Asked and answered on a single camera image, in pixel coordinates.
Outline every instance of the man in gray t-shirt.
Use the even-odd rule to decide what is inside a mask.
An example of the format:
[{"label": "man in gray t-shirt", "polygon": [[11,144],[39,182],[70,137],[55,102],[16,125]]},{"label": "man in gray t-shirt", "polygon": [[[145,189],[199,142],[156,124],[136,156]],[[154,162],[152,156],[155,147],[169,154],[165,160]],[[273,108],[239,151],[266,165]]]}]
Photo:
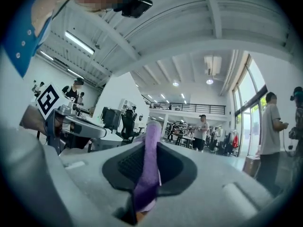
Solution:
[{"label": "man in gray t-shirt", "polygon": [[266,95],[267,106],[262,115],[261,132],[261,165],[257,181],[276,196],[279,188],[275,185],[280,155],[279,132],[287,129],[288,123],[282,123],[279,110],[276,106],[277,97],[270,92]]}]

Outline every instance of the black railing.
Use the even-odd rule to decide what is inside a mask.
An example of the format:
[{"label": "black railing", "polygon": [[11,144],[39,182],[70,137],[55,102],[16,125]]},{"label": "black railing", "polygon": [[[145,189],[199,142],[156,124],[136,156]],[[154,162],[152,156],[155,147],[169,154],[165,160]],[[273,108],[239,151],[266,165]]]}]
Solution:
[{"label": "black railing", "polygon": [[163,110],[176,110],[184,112],[194,112],[202,114],[225,114],[223,105],[204,105],[204,104],[178,104],[178,103],[151,103],[150,108]]}]

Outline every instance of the hand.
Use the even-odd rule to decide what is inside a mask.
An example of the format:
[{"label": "hand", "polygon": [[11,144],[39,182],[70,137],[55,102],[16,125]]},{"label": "hand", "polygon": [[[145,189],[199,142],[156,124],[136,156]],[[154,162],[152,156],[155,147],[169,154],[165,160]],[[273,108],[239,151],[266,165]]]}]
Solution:
[{"label": "hand", "polygon": [[286,130],[288,128],[289,123],[283,123],[283,128]]}]

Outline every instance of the recessed light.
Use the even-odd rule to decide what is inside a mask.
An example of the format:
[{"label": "recessed light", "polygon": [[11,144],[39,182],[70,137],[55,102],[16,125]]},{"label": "recessed light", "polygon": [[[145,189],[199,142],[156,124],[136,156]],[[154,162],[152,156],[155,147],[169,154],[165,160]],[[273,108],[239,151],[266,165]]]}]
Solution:
[{"label": "recessed light", "polygon": [[43,51],[40,51],[42,55],[44,55],[45,57],[47,57],[48,59],[52,60],[53,61],[53,58],[50,57],[48,54],[46,54],[45,52]]},{"label": "recessed light", "polygon": [[65,36],[67,38],[69,38],[71,41],[73,41],[74,43],[76,43],[78,46],[82,47],[84,50],[86,50],[91,55],[94,54],[95,51],[92,48],[90,48],[89,46],[87,46],[86,44],[84,44],[78,38],[76,38],[75,36],[73,36],[70,32],[65,31]]},{"label": "recessed light", "polygon": [[211,84],[213,84],[213,83],[214,83],[214,81],[213,81],[213,80],[211,80],[211,79],[209,79],[209,80],[207,80],[207,81],[206,81],[206,83],[207,83],[208,85],[211,85]]},{"label": "recessed light", "polygon": [[84,79],[84,77],[80,76],[79,74],[77,74],[76,72],[70,70],[70,69],[67,69],[70,73],[74,74],[75,76],[77,76],[78,78],[82,78]]}]

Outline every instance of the cardboard box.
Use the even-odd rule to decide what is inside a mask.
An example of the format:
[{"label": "cardboard box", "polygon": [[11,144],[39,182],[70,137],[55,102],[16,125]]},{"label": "cardboard box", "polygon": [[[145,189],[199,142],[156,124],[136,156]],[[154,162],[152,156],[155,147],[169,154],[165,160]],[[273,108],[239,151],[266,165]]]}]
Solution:
[{"label": "cardboard box", "polygon": [[259,166],[260,166],[260,157],[255,156],[255,157],[245,157],[245,163],[243,166],[243,172],[246,174],[250,175],[251,177],[255,177]]}]

